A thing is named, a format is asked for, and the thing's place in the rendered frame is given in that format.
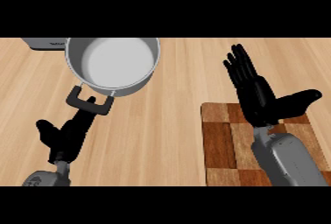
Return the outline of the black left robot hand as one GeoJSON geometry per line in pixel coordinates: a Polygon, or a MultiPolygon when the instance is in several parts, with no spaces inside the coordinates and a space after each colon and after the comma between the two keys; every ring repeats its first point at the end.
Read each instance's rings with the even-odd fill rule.
{"type": "Polygon", "coordinates": [[[50,164],[58,161],[66,163],[75,161],[95,117],[95,113],[80,109],[61,129],[44,119],[35,121],[40,141],[50,149],[47,160],[50,164]]]}

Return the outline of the checkered wooden cutting board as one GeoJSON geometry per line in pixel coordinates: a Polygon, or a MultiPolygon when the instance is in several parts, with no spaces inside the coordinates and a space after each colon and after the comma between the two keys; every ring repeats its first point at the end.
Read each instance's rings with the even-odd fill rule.
{"type": "MultiPolygon", "coordinates": [[[[238,103],[201,104],[201,133],[207,186],[270,186],[251,151],[253,126],[238,103]]],[[[331,167],[307,115],[281,120],[269,133],[291,133],[300,138],[331,186],[331,167]]]]}

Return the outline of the grey metal pot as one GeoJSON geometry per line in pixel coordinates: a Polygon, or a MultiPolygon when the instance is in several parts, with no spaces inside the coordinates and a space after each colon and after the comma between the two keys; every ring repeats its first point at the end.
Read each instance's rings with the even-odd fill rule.
{"type": "Polygon", "coordinates": [[[66,38],[65,59],[80,80],[66,104],[105,116],[117,97],[134,94],[148,84],[161,60],[158,38],[66,38]],[[102,104],[78,98],[87,85],[106,96],[102,104]]]}

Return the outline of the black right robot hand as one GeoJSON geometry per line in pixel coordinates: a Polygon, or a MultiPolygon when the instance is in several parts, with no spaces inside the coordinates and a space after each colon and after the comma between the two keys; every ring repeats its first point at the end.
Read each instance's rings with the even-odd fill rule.
{"type": "Polygon", "coordinates": [[[226,57],[222,63],[235,87],[242,116],[253,127],[272,126],[282,119],[301,116],[312,103],[322,98],[322,92],[307,89],[276,98],[269,82],[257,73],[241,44],[232,45],[226,57]]]}

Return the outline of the grey appliance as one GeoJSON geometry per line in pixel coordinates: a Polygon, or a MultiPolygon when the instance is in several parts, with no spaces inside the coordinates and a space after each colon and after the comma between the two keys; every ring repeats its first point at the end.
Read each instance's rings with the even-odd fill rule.
{"type": "Polygon", "coordinates": [[[64,51],[65,38],[22,38],[28,47],[38,51],[64,51]]]}

